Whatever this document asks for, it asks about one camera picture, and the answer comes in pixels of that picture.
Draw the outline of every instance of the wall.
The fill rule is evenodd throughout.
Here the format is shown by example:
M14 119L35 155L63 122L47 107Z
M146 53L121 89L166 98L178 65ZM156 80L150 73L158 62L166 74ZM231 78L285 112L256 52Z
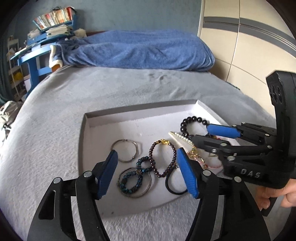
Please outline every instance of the wall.
M179 29L197 33L201 0L31 0L10 24L10 35L23 43L36 28L32 20L56 6L73 6L78 27L87 31Z
M216 57L211 72L275 115L265 78L296 72L296 41L276 10L265 0L205 0L201 39Z

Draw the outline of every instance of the gray bedspread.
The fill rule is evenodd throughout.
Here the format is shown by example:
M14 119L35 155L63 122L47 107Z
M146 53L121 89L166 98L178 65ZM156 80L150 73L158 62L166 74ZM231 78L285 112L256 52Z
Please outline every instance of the gray bedspread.
M199 99L228 124L275 126L275 120L240 90L210 73L66 66L43 80L17 116L0 156L0 208L26 240L31 220L54 177L78 176L78 141L84 113L169 100ZM104 220L111 240L185 240L197 208L185 195L157 209ZM77 207L73 207L79 239ZM272 237L289 209L266 222Z

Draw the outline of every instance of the blue-gray wall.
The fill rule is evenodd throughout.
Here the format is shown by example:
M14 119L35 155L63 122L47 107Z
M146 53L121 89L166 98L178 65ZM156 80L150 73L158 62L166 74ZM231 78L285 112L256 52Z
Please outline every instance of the blue-gray wall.
M86 31L178 29L197 34L201 0L31 0L9 25L8 35L23 46L36 28L32 20L56 6L74 7L78 27Z

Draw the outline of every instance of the shallow white box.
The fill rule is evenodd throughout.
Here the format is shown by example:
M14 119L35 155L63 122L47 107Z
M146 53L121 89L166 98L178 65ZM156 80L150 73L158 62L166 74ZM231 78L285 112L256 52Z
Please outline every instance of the shallow white box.
M200 101L171 101L155 104L143 104L123 108L96 111L85 114L81 128L79 146L79 174L92 170L97 162L104 161L110 152L113 142L119 139L128 139L136 142L139 152L136 158L127 163L118 162L114 176L110 183L108 192L97 202L98 210L102 218L109 218L121 215L130 215L149 210L151 208L170 202L179 196L169 193L165 187L165 178L157 178L152 175L152 185L150 190L140 198L129 198L123 196L117 187L119 174L129 168L136 167L137 159L148 156L149 149L153 142L159 139L171 141L177 148L179 144L172 139L168 132L180 132L180 123L188 116L197 116L206 119L212 124L226 125L218 115ZM191 123L188 125L190 134L205 135L206 127L201 123ZM238 145L235 140L227 139L232 145ZM119 158L128 160L135 153L132 143L119 142L114 149L118 152ZM201 156L206 162L217 165L217 158L209 157L203 152ZM153 151L153 158L159 173L162 173L169 165L173 157L172 149L167 145L159 144ZM148 167L149 163L144 163L143 167ZM148 185L149 178L144 175L143 185L138 190L141 193ZM127 187L130 188L136 183L136 177L130 178ZM170 186L176 191L186 189L181 172L177 169L170 177Z

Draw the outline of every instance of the silver bracelet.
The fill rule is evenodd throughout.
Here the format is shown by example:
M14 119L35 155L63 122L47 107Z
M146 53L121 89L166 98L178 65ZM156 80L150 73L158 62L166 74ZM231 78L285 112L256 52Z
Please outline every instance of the silver bracelet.
M144 192L142 192L142 193L140 193L140 194L138 194L138 195L133 195L133 196L132 196L132 194L130 194L130 195L129 195L129 194L126 194L126 193L124 193L124 192L120 189L120 187L119 187L119 185L120 185L120 179L121 179L121 176L122 176L125 172L127 172L128 170L131 170L131 169L135 169L135 170L137 170L136 167L129 167L128 169L125 169L124 171L122 171L122 172L120 173L120 175L119 175L119 177L118 177L118 181L117 181L117 187L119 188L119 190L120 190L120 192L121 192L122 195L124 195L124 196L126 196L126 197L130 197L130 198L139 198L139 197L143 196L146 192L148 192L148 190L150 189L151 184L152 184L152 177L151 177L151 174L150 174L149 172L147 172L147 173L149 174L150 181L149 181L149 185L148 185L148 187L146 188L146 190L145 190Z
M126 141L126 142L131 142L131 143L133 143L133 144L135 145L135 147L136 147L136 153L135 153L135 154L131 157L131 159L128 160L128 161L121 160L121 159L119 159L119 158L118 158L118 160L121 161L121 162L129 162L129 161L134 160L135 157L136 157L136 155L138 154L138 145L137 145L137 143L135 143L135 142L133 142L133 141L130 141L130 140L127 140L127 139L117 140L116 142L114 142L114 143L112 144L112 146L111 146L111 150L113 150L114 145L115 145L117 142L120 142L120 141Z

